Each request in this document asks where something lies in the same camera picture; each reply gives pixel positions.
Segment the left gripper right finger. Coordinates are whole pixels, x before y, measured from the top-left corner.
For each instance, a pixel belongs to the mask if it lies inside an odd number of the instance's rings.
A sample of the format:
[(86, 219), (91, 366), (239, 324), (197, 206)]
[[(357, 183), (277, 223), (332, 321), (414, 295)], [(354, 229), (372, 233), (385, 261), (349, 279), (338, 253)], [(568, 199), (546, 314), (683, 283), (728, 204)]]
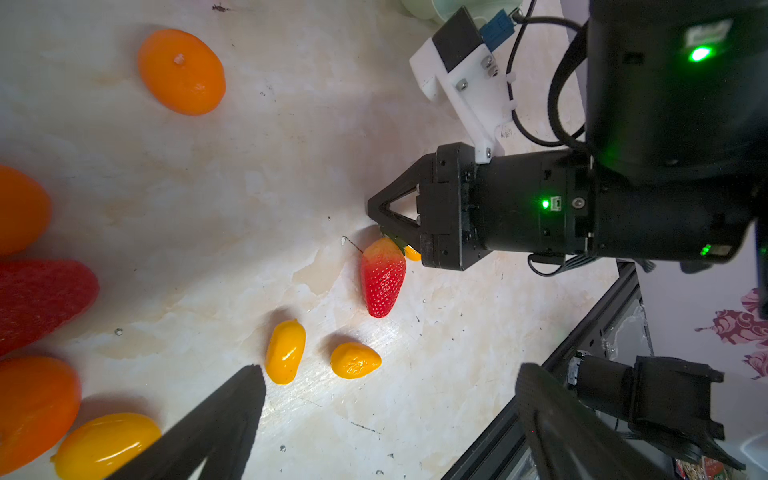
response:
[(670, 479), (541, 366), (524, 363), (515, 398), (541, 479)]

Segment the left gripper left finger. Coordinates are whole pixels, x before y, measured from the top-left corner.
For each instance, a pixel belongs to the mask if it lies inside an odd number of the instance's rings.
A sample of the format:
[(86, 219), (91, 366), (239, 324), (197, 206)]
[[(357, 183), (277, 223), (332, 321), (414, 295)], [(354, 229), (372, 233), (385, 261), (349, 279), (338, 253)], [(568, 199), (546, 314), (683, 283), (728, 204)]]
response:
[(259, 365), (221, 385), (112, 479), (240, 479), (253, 448), (266, 399)]

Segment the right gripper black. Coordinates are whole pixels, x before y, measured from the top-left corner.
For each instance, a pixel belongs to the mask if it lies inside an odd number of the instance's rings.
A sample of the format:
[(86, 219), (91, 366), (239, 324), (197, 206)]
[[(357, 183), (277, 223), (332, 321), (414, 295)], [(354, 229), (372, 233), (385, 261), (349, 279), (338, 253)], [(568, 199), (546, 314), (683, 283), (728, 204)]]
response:
[[(519, 252), (529, 266), (573, 270), (593, 262), (587, 248), (590, 160), (551, 150), (478, 164), (468, 146), (426, 154), (367, 201), (368, 216), (389, 234), (419, 243), (424, 265), (466, 270), (493, 251)], [(418, 190), (420, 223), (391, 209)]]

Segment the light green wavy fruit bowl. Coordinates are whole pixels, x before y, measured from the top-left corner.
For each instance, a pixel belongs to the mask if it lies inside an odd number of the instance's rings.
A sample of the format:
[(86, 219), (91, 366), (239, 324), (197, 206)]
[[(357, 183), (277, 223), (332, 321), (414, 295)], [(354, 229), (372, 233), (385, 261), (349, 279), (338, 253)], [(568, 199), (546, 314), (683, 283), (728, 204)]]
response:
[(522, 0), (401, 0), (412, 16), (439, 25), (465, 7), (477, 26), (484, 26), (500, 11), (513, 12), (522, 3)]

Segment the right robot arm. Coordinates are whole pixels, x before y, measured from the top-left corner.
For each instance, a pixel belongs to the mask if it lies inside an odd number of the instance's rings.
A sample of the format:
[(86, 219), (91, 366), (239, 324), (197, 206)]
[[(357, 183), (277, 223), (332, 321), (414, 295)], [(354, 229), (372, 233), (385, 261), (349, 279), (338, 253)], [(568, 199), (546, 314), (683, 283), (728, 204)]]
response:
[(514, 9), (478, 25), (465, 6), (410, 64), (445, 96), (469, 143), (439, 147), (368, 202), (423, 265), (465, 270), (522, 252), (554, 276), (599, 258), (696, 273), (730, 261), (751, 225), (767, 248), (767, 5), (594, 1), (549, 84), (554, 140), (509, 155), (510, 67), (495, 50), (537, 18)]

